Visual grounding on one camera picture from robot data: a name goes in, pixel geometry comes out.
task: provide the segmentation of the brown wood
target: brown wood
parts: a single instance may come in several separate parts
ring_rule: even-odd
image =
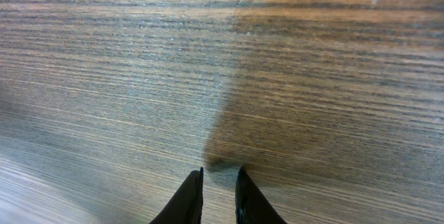
[[[444,222],[444,0],[0,0],[0,218],[147,223],[240,164],[288,223]]]

